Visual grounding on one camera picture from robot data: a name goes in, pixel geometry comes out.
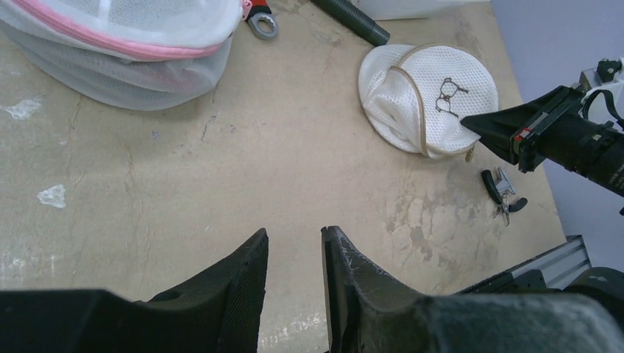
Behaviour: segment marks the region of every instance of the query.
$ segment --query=white mesh bag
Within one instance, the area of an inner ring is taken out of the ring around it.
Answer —
[[[498,110],[487,69],[450,46],[379,46],[364,58],[358,88],[366,116],[384,139],[432,158],[468,152],[479,136],[459,121]]]
[[[0,0],[0,29],[80,93],[134,110],[213,89],[249,0]]]

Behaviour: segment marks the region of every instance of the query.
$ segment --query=black tube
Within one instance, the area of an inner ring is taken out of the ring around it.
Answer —
[[[373,46],[388,43],[390,34],[348,0],[312,0],[312,2]]]
[[[544,157],[624,197],[624,135],[604,125],[564,115],[539,137]]]

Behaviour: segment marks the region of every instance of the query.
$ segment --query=table surface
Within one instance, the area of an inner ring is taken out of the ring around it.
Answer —
[[[504,227],[479,172],[505,163],[478,146],[426,160],[387,144],[360,106],[371,47],[302,0],[270,2],[279,38],[242,24],[217,89],[132,112],[61,85],[0,37],[0,105],[39,98],[25,120],[0,110],[0,288],[108,288],[147,300],[265,227],[261,351],[327,348],[320,229],[339,225],[407,285],[453,293],[565,242],[544,171],[506,170],[528,206]],[[391,43],[446,43],[490,70],[519,104],[488,4],[388,21]],[[63,184],[66,207],[35,195]]]

